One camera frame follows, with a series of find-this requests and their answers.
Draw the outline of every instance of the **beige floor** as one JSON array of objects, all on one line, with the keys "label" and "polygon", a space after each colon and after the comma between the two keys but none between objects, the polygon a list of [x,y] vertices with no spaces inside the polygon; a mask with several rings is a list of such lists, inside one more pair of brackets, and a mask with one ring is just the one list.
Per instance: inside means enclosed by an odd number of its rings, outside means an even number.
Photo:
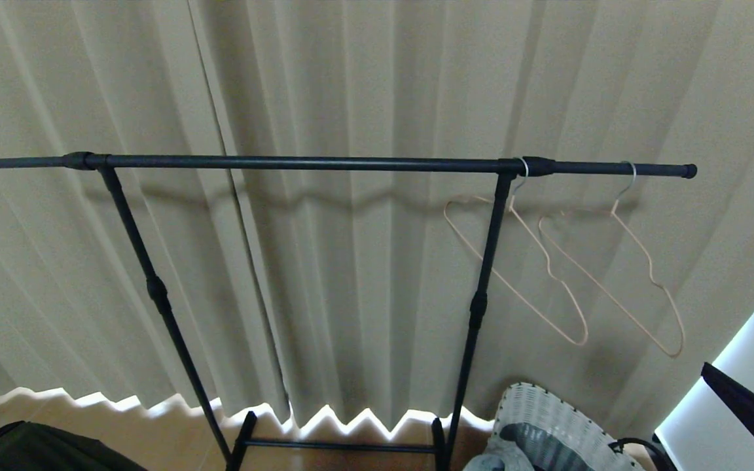
[{"label": "beige floor", "polygon": [[[240,416],[224,419],[219,408],[224,434],[233,444],[240,429]],[[347,435],[331,417],[326,417],[309,435],[291,428],[285,431],[272,414],[258,415],[255,437],[332,440],[350,442],[386,442],[372,421],[364,420]],[[19,388],[0,397],[0,427],[12,421],[34,421],[90,438],[138,462],[150,471],[222,471],[225,462],[219,453],[201,409],[190,409],[174,396],[151,409],[137,402],[108,402],[101,398],[84,398],[77,402],[61,390],[35,393]],[[461,424],[452,468],[460,470],[472,456],[481,453],[490,430]],[[427,421],[411,419],[401,427],[392,442],[430,444]],[[639,454],[640,450],[626,450]],[[432,458],[410,453],[357,453],[291,448],[250,447],[242,469],[434,469]]]}]

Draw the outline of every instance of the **clothes rack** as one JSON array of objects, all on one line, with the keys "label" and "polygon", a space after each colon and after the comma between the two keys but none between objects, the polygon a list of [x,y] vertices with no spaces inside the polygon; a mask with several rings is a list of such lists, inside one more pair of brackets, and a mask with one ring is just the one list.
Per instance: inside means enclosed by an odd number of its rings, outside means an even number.
[{"label": "clothes rack", "polygon": [[[191,382],[194,394],[197,396],[207,423],[215,436],[215,440],[225,462],[227,471],[237,471],[243,462],[246,449],[249,446],[260,447],[302,447],[322,448],[333,450],[390,452],[390,453],[428,453],[434,455],[436,469],[447,471],[450,468],[452,451],[458,435],[458,421],[464,394],[467,391],[467,380],[473,364],[473,354],[476,351],[476,340],[482,327],[482,318],[488,307],[488,283],[494,265],[499,230],[502,227],[505,214],[505,200],[508,197],[511,182],[517,175],[526,175],[529,168],[530,177],[540,177],[553,173],[581,173],[581,174],[609,174],[630,175],[632,167],[627,163],[592,163],[592,162],[557,162],[550,158],[525,157],[522,160],[514,158],[500,159],[449,159],[449,158],[335,158],[335,157],[262,157],[262,156],[174,156],[174,155],[108,155],[92,152],[73,152],[60,157],[38,158],[0,158],[0,169],[38,169],[38,167],[66,167],[75,170],[97,170],[101,173],[107,190],[113,197],[118,215],[134,248],[135,255],[144,271],[147,292],[156,309],[162,316],[168,329],[173,346],[179,354],[185,373]],[[461,368],[458,375],[455,402],[452,408],[452,420],[449,433],[445,436],[440,419],[432,421],[432,445],[378,445],[378,444],[333,444],[332,442],[292,442],[284,440],[254,439],[252,432],[257,418],[249,412],[243,421],[240,434],[230,449],[217,420],[206,389],[200,381],[200,375],[194,366],[194,361],[185,345],[182,333],[179,331],[176,318],[173,316],[168,290],[156,274],[147,248],[135,225],[135,218],[124,194],[116,169],[121,167],[170,167],[170,169],[269,169],[269,170],[366,170],[391,172],[452,172],[452,173],[496,173],[497,182],[494,192],[494,208],[491,212],[488,235],[486,237],[482,266],[479,272],[478,285],[473,299],[470,301],[469,329],[464,343],[464,353],[461,356]],[[680,177],[693,179],[697,174],[694,164],[664,165],[664,164],[636,164],[638,175],[654,175],[665,177]]]}]

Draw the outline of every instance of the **wire hanger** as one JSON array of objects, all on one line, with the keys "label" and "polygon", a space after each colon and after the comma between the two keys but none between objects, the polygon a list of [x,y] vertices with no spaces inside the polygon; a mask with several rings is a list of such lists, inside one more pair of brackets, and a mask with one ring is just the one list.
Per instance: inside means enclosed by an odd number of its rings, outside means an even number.
[{"label": "wire hanger", "polygon": [[[495,268],[491,272],[493,272],[493,274],[496,275],[496,277],[499,278],[499,280],[501,280],[502,283],[505,283],[505,286],[508,287],[509,289],[511,289],[511,292],[513,292],[517,296],[517,298],[519,298],[522,302],[524,302],[526,304],[526,306],[528,306],[533,312],[535,312],[538,316],[540,316],[541,319],[544,320],[548,325],[550,325],[551,328],[553,328],[555,331],[557,331],[558,334],[562,335],[564,339],[568,340],[569,343],[573,343],[574,345],[582,346],[582,345],[584,345],[584,343],[586,343],[586,340],[589,338],[589,328],[586,327],[586,319],[584,318],[584,313],[583,313],[583,311],[581,311],[581,307],[578,304],[577,299],[575,299],[575,295],[572,294],[571,289],[569,289],[569,285],[567,285],[566,282],[563,281],[563,280],[561,280],[560,278],[557,278],[551,272],[551,257],[548,255],[548,251],[545,250],[545,247],[542,244],[542,242],[540,242],[539,239],[537,238],[537,236],[535,235],[535,233],[533,233],[530,230],[529,226],[526,224],[526,221],[524,221],[523,218],[520,216],[520,213],[518,213],[516,211],[516,209],[514,209],[514,200],[516,199],[517,190],[521,186],[523,186],[524,184],[526,184],[526,181],[529,179],[529,166],[527,165],[526,161],[524,161],[523,159],[520,159],[520,161],[522,161],[523,166],[526,167],[526,176],[523,178],[523,180],[520,182],[520,184],[518,184],[517,186],[514,187],[514,190],[511,192],[511,202],[509,202],[509,204],[508,204],[508,212],[511,213],[512,215],[514,215],[517,218],[517,220],[520,221],[520,224],[523,227],[526,228],[526,230],[529,233],[529,235],[531,236],[531,238],[534,239],[535,242],[537,242],[537,245],[539,245],[539,248],[541,248],[541,250],[543,251],[543,255],[545,256],[545,271],[547,271],[548,275],[550,277],[552,277],[558,283],[562,284],[563,288],[566,289],[566,292],[569,293],[569,299],[571,299],[572,304],[575,305],[575,309],[577,309],[577,311],[578,311],[578,316],[581,317],[581,325],[583,325],[583,331],[584,331],[583,337],[580,340],[577,340],[577,341],[575,341],[574,339],[572,339],[572,337],[569,337],[569,335],[567,335],[565,332],[563,332],[562,329],[560,329],[559,327],[557,327],[557,325],[555,325],[554,322],[551,322],[545,316],[544,313],[541,313],[541,311],[538,308],[536,308],[535,305],[533,305],[531,302],[529,302],[529,300],[526,299],[526,297],[524,297],[523,295],[521,295],[520,292],[518,292],[511,285],[511,283],[508,283],[508,280],[506,280],[501,274],[499,274],[499,272],[496,271]],[[488,205],[493,205],[493,203],[494,203],[494,201],[489,200],[487,198],[483,198],[481,196],[463,196],[463,197],[458,196],[458,197],[453,197],[451,200],[449,200],[448,202],[446,202],[446,205],[444,205],[444,218],[446,219],[446,223],[448,223],[450,225],[450,227],[452,227],[453,232],[455,232],[458,235],[458,237],[461,239],[461,241],[464,242],[464,245],[466,245],[467,248],[469,248],[474,254],[476,254],[476,257],[478,257],[479,260],[482,260],[482,254],[480,254],[476,250],[476,248],[473,247],[473,244],[470,244],[470,241],[461,233],[461,230],[458,230],[458,227],[452,222],[452,220],[450,219],[450,217],[448,215],[448,212],[447,212],[449,206],[452,203],[455,203],[457,201],[461,201],[461,202],[466,203],[469,200],[484,201],[485,203],[488,203]]]},{"label": "wire hanger", "polygon": [[[619,208],[620,198],[623,196],[623,194],[626,193],[626,191],[630,190],[631,187],[636,182],[636,165],[627,161],[624,161],[623,163],[630,164],[630,167],[632,167],[632,171],[634,171],[632,173],[634,178],[630,180],[630,184],[628,184],[628,186],[626,186],[626,188],[622,190],[622,192],[619,193],[619,196],[616,197],[616,201],[613,203],[613,208],[610,211],[598,211],[597,209],[586,209],[586,208],[580,208],[580,209],[577,209],[577,211],[590,211],[590,212],[595,212],[595,213],[610,214],[610,217],[616,220],[616,222],[619,223],[620,226],[622,226],[622,229],[624,229],[624,231],[628,233],[634,241],[636,241],[636,244],[641,249],[641,252],[644,253],[645,256],[647,257],[647,275],[650,277],[650,283],[653,284],[653,286],[658,287],[659,289],[662,290],[662,292],[665,293],[665,298],[667,298],[668,301],[671,303],[671,308],[673,309],[673,315],[677,319],[677,325],[679,325],[679,348],[677,349],[676,352],[669,352],[667,348],[665,348],[665,346],[662,345],[662,343],[656,339],[655,335],[650,333],[650,331],[647,330],[647,328],[644,325],[642,325],[641,322],[630,313],[630,311],[628,311],[628,308],[624,307],[620,303],[620,301],[616,299],[616,297],[614,297],[609,291],[607,291],[607,289],[601,283],[599,283],[599,281],[596,280],[596,278],[593,277],[593,275],[589,271],[586,270],[586,268],[583,268],[583,266],[580,265],[580,263],[576,262],[575,259],[572,258],[570,254],[568,254],[566,251],[560,248],[560,245],[558,245],[557,242],[554,241],[554,238],[550,237],[548,233],[545,230],[543,230],[543,220],[547,218],[548,215],[544,215],[543,217],[539,218],[539,221],[537,222],[537,228],[539,229],[539,233],[541,233],[542,236],[547,238],[548,241],[551,242],[551,245],[553,245],[554,248],[557,249],[557,251],[562,253],[563,256],[569,259],[570,262],[572,262],[575,266],[581,269],[581,271],[583,271],[583,273],[587,275],[587,277],[589,277],[589,279],[592,280],[592,282],[595,283],[595,285],[599,289],[601,289],[601,291],[604,292],[604,294],[610,297],[610,299],[614,302],[614,304],[616,304],[616,306],[619,307],[619,309],[622,310],[622,312],[624,312],[628,316],[628,318],[630,318],[630,320],[632,320],[637,325],[637,327],[641,329],[641,331],[647,335],[647,337],[650,337],[650,340],[653,340],[653,343],[655,343],[656,346],[658,346],[659,349],[665,355],[668,355],[671,358],[677,358],[679,354],[682,353],[683,346],[685,346],[685,327],[683,327],[683,319],[682,319],[682,316],[679,315],[677,304],[673,301],[673,296],[671,296],[671,293],[668,292],[668,289],[664,285],[662,285],[662,283],[658,283],[658,281],[653,279],[653,259],[651,258],[650,253],[644,247],[644,244],[641,244],[641,241],[638,239],[638,237],[630,230],[628,225],[625,224],[624,221],[622,221],[619,218],[619,216],[616,214],[616,209]],[[560,211],[560,214],[563,215],[563,217],[567,215],[565,211]]]}]

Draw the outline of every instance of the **white wicker basket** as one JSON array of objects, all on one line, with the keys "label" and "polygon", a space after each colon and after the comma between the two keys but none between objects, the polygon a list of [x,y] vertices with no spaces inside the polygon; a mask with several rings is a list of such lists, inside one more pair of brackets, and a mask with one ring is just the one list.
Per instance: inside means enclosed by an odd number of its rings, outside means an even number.
[{"label": "white wicker basket", "polygon": [[515,441],[532,464],[546,471],[644,471],[601,427],[572,405],[530,383],[502,394],[494,435]]}]

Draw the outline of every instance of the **curtain fold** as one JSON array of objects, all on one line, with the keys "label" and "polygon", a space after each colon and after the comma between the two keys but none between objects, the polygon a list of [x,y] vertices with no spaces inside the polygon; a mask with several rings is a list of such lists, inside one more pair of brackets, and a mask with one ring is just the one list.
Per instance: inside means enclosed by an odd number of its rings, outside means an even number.
[{"label": "curtain fold", "polygon": [[[754,310],[754,3],[0,3],[0,157],[117,153],[695,163],[640,178],[620,215],[676,294],[662,355],[562,257],[590,340],[498,280],[466,406],[534,381],[620,435],[650,433]],[[491,175],[123,169],[210,396],[305,423],[451,409],[478,260],[442,216]],[[662,342],[679,335],[607,208],[628,180],[530,179],[550,229]],[[455,205],[476,247],[490,208]],[[496,268],[575,336],[510,218]],[[0,171],[0,394],[195,399],[95,173]]]}]

